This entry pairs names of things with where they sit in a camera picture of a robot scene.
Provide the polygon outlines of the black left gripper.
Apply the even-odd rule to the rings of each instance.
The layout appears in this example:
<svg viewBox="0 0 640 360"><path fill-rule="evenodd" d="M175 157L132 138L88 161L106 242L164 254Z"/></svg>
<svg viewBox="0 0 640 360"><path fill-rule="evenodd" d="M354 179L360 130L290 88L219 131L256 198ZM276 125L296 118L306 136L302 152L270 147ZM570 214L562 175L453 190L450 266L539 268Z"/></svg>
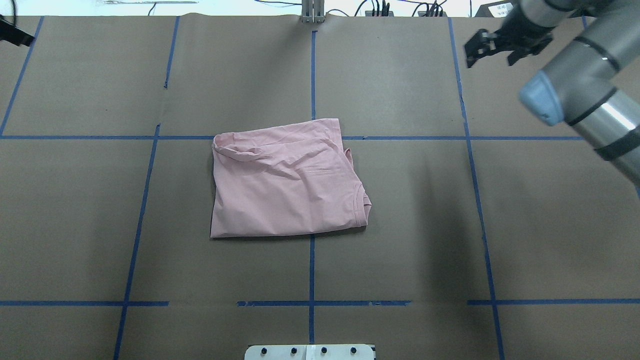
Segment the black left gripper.
<svg viewBox="0 0 640 360"><path fill-rule="evenodd" d="M4 15L1 15L0 41L16 47L30 47L35 42L35 36L10 23Z"/></svg>

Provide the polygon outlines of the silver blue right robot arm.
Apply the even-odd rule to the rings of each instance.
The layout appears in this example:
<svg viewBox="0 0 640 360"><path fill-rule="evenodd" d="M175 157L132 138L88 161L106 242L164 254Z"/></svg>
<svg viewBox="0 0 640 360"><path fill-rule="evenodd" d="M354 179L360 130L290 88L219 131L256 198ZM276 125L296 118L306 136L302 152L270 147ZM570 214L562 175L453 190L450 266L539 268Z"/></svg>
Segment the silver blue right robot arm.
<svg viewBox="0 0 640 360"><path fill-rule="evenodd" d="M504 51L509 66L539 55L579 10L594 21L523 85L519 100L542 123L567 124L638 186L639 103L612 82L639 57L637 0L518 0L498 30L479 29L464 44L466 66Z"/></svg>

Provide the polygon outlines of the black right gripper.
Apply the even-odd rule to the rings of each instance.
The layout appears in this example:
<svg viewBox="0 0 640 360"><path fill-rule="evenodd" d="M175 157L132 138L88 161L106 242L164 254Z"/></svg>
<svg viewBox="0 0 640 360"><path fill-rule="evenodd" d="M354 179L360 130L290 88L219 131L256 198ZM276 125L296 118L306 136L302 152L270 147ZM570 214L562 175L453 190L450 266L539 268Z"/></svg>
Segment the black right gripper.
<svg viewBox="0 0 640 360"><path fill-rule="evenodd" d="M480 28L464 44L468 69L480 59L509 51L508 66L529 55L539 55L553 41L554 27L532 21L524 10L511 10L495 32Z"/></svg>

